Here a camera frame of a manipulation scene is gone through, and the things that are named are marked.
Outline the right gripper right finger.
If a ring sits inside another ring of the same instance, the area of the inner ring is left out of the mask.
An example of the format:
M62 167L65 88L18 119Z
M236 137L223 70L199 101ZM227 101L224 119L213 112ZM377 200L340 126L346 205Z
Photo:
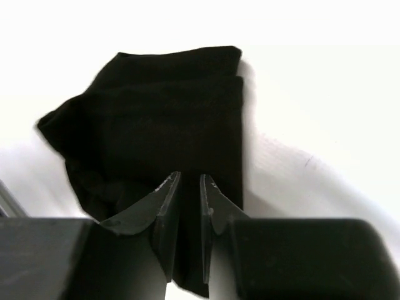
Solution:
M399 276L360 219L251 218L200 178L203 280L211 299L398 299Z

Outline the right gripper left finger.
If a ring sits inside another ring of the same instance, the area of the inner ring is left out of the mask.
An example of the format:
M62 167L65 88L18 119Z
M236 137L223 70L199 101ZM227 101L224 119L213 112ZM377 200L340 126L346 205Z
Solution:
M1 217L2 299L164 299L181 175L103 222Z

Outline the black skirt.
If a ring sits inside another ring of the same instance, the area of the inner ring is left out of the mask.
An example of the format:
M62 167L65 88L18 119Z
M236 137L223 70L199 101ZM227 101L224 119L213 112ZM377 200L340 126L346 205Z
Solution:
M37 123L65 161L82 209L98 221L120 213L181 173L173 280L208 297L203 281L199 178L210 175L243 204L240 49L171 54L120 52L91 85Z

